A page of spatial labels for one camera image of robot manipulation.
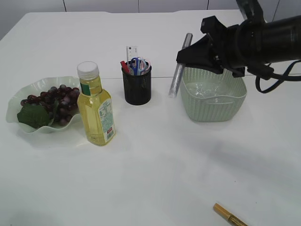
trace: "white bottle cap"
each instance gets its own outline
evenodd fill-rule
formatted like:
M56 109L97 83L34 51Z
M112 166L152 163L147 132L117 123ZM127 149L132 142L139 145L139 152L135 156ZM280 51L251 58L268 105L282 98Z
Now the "white bottle cap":
M93 61L85 61L77 66L77 74L81 79L92 80L99 76L99 69Z

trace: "white wall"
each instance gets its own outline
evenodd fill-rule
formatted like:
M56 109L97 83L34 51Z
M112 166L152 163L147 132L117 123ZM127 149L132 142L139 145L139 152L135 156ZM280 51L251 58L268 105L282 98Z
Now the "white wall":
M279 0L258 0L262 9L264 19L271 22ZM210 0L208 9L238 9L236 0Z
M67 12L138 13L138 0L65 0Z
M176 12L179 10L207 9L208 0L139 0L139 11Z
M275 20L301 15L301 0L280 0Z
M26 13L60 11L62 0L0 0L0 40Z

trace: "cooking oil bottle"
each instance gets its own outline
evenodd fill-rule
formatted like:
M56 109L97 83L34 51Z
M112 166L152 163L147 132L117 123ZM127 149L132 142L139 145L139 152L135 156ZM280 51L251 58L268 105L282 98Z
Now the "cooking oil bottle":
M77 100L88 141L107 144L115 135L112 101L102 88L96 63L85 61L77 66L81 93Z

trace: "bottle label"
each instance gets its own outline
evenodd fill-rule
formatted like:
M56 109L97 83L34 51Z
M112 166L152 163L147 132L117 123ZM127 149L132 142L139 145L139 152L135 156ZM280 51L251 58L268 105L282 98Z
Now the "bottle label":
M105 142L110 140L115 134L115 126L113 119L112 101L111 99L106 99L99 109L100 122L103 128L103 136Z
M89 85L87 84L80 84L80 87L81 87L81 91L84 95L86 96L90 96L91 95L91 92L90 92L90 87Z

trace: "gold pen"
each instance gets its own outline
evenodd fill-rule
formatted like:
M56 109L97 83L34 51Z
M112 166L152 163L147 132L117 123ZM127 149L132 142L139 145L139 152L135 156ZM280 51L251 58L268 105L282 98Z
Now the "gold pen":
M222 216L224 219L226 219L230 224L234 226L248 226L247 224L242 222L240 219L235 217L233 214L225 210L217 203L213 206L213 209L215 212L217 212L220 216Z

